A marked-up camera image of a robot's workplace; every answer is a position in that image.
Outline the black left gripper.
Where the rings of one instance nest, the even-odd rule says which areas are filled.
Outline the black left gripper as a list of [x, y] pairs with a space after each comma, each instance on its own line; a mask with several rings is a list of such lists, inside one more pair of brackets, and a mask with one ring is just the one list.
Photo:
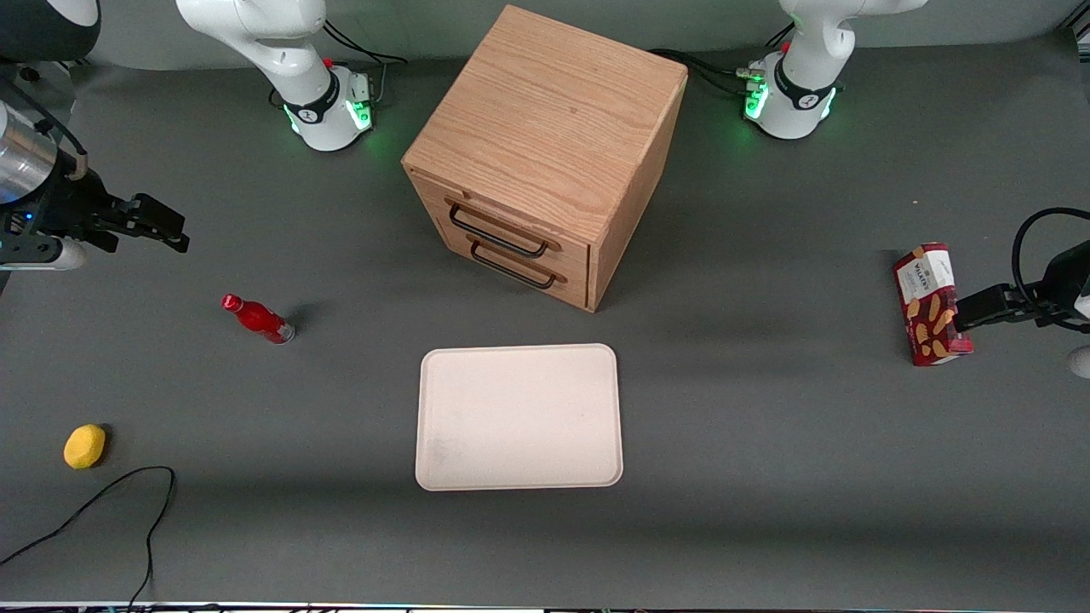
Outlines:
[[1021, 289], [1016, 284], [993, 284], [976, 295], [958, 299], [953, 325], [959, 334], [993, 324], [1027, 321], [1036, 323], [1039, 329], [1047, 326], [1075, 329], [1075, 299], [1076, 283], [1070, 280], [1053, 279], [1047, 283], [1041, 279], [1040, 283], [1024, 284]]

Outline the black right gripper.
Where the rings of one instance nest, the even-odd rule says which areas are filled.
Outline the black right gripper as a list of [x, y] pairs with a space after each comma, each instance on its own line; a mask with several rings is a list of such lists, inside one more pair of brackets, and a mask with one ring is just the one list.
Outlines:
[[119, 245], [116, 232], [152, 239], [184, 255], [186, 217], [149, 194], [118, 199], [90, 171], [78, 180], [55, 175], [31, 194], [3, 205], [3, 235], [47, 235], [85, 242], [107, 253]]

